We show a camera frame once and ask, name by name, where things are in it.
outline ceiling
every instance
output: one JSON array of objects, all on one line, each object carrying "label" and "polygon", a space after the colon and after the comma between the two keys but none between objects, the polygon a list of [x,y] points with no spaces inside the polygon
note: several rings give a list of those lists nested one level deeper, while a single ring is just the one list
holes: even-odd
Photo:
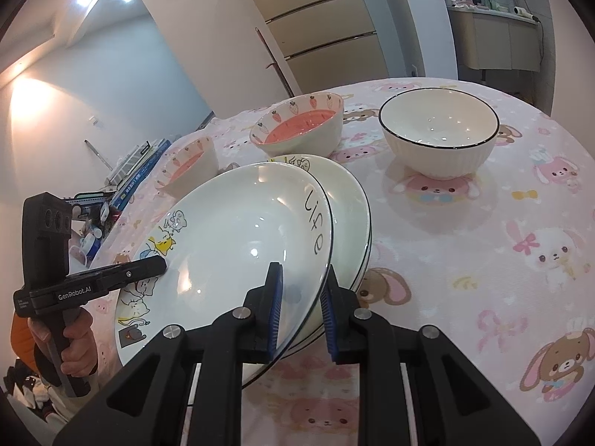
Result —
[{"label": "ceiling", "polygon": [[84,34],[88,35],[106,26],[149,14],[142,0],[98,0],[84,20]]},{"label": "ceiling", "polygon": [[53,50],[84,35],[148,14],[141,0],[27,0],[0,41],[0,88]]}]

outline white bowl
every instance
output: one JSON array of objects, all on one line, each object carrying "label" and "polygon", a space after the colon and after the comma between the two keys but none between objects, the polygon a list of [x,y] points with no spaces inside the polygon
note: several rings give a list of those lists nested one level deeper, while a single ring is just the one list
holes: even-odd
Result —
[{"label": "white bowl", "polygon": [[[219,175],[174,206],[137,251],[135,259],[163,256],[168,269],[120,292],[122,363],[168,324],[194,329],[241,306],[248,290],[264,284],[270,262],[283,265],[280,357],[317,304],[331,250],[330,206],[310,174],[262,163]],[[243,383],[269,366],[244,364]]]},{"label": "white bowl", "polygon": [[380,108],[385,139],[401,162],[436,180],[473,173],[486,161],[500,121],[483,100],[460,90],[405,91]]},{"label": "white bowl", "polygon": [[285,102],[259,120],[250,140],[269,156],[310,154],[328,157],[341,140],[343,98],[319,92]]},{"label": "white bowl", "polygon": [[210,137],[200,137],[180,149],[159,170],[155,187],[180,200],[219,173],[215,146]]},{"label": "white bowl", "polygon": [[[361,184],[347,169],[330,159],[286,155],[272,161],[286,162],[308,171],[324,189],[334,221],[331,264],[339,286],[353,290],[364,276],[372,238],[370,205]],[[317,304],[287,353],[291,354],[296,347],[302,348],[304,341],[313,341],[321,333],[322,309]]]}]

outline stacked plates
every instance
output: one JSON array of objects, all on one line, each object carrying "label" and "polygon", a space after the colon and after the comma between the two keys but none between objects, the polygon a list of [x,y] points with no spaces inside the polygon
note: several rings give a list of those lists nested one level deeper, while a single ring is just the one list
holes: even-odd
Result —
[{"label": "stacked plates", "polygon": [[[168,270],[122,289],[115,314],[126,364],[169,325],[211,324],[283,265],[275,359],[322,334],[318,302],[332,264],[339,284],[356,288],[370,258],[370,209],[357,180],[317,156],[246,166],[198,187],[148,234],[135,259],[160,255]],[[271,365],[244,364],[243,383]]]},{"label": "stacked plates", "polygon": [[[364,189],[349,171],[330,159],[287,155],[272,161],[293,164],[308,171],[324,189],[334,224],[331,263],[337,282],[343,288],[356,290],[364,279],[372,247],[370,205]],[[307,347],[323,333],[322,310],[317,303],[285,356]]]}]

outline orange sleeve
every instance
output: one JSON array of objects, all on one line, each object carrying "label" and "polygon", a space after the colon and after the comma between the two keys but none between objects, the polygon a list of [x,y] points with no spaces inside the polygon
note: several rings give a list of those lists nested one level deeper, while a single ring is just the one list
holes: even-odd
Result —
[{"label": "orange sleeve", "polygon": [[22,319],[14,314],[13,327],[10,330],[10,345],[17,356],[25,362],[29,368],[39,374],[35,358],[33,356],[33,349],[35,347],[35,340],[27,326],[27,319]]}]

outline table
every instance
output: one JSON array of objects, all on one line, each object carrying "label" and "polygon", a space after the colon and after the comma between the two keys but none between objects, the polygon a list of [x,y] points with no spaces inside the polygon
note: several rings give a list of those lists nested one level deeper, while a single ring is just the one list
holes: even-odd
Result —
[{"label": "table", "polygon": [[[378,109],[399,91],[457,88],[492,105],[498,143],[477,175],[436,182],[400,165]],[[362,183],[373,217],[366,287],[401,288],[406,299],[370,309],[391,323],[443,330],[552,445],[595,383],[593,158],[530,105],[472,83],[390,79],[334,89],[345,99],[341,144],[332,158]],[[212,136],[221,167],[267,158],[248,139],[266,109],[214,119],[175,142]],[[132,258],[173,198],[151,174],[136,191],[93,266]],[[114,342],[117,293],[88,305],[103,381],[120,367]],[[243,444],[356,444],[357,367],[330,363],[324,340],[279,362],[244,390]]]}]

